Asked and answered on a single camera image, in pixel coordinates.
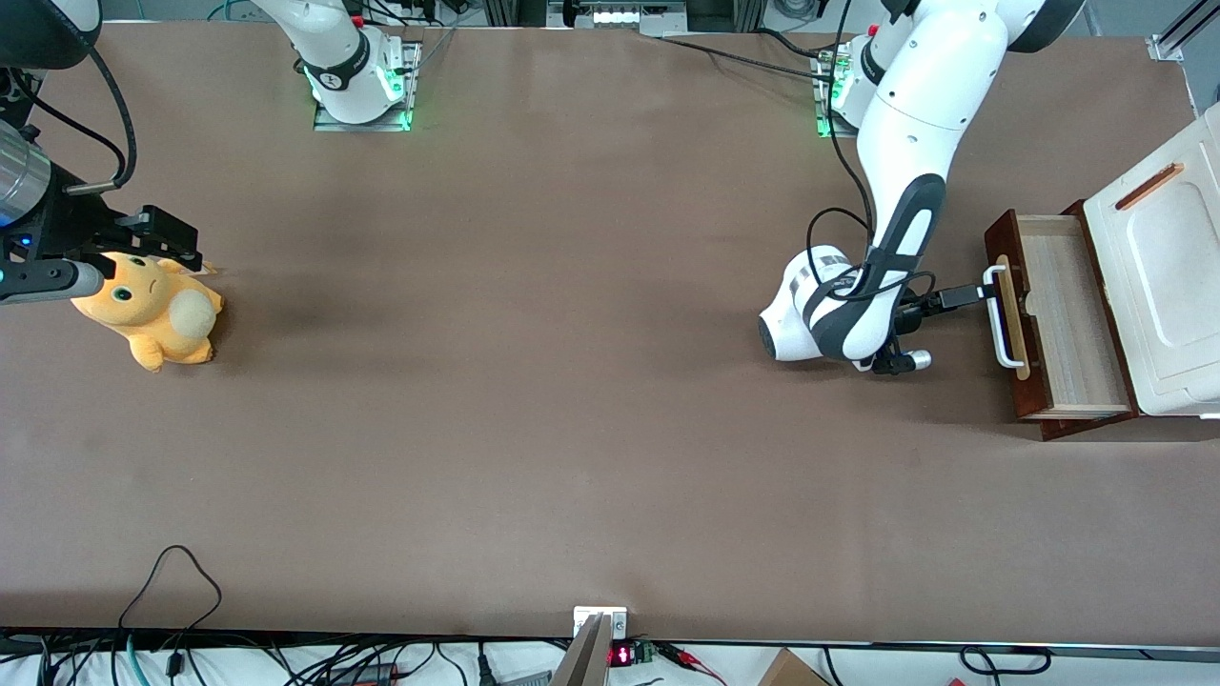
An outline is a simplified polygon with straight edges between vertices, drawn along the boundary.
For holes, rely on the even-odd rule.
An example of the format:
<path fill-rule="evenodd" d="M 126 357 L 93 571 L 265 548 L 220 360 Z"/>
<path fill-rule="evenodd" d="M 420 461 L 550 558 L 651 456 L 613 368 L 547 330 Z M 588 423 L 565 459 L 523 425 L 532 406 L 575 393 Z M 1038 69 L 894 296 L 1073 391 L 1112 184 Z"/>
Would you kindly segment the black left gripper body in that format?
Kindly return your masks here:
<path fill-rule="evenodd" d="M 894 334 L 911 334 L 920 330 L 924 321 L 942 312 L 943 305 L 939 291 L 928 293 L 915 293 L 903 291 L 902 298 L 897 301 L 894 312 Z"/>

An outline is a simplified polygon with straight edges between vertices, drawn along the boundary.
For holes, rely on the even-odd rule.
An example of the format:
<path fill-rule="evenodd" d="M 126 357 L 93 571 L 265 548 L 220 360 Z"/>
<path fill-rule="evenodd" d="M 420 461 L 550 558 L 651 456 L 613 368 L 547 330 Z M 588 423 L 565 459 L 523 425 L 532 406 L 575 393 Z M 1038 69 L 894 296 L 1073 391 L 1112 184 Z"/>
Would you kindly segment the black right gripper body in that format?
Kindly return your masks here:
<path fill-rule="evenodd" d="M 131 232 L 117 223 L 115 212 L 99 195 L 70 197 L 63 189 L 79 181 L 50 166 L 43 199 L 10 225 L 10 255 L 30 259 L 74 259 L 81 251 L 120 251 L 131 247 Z"/>

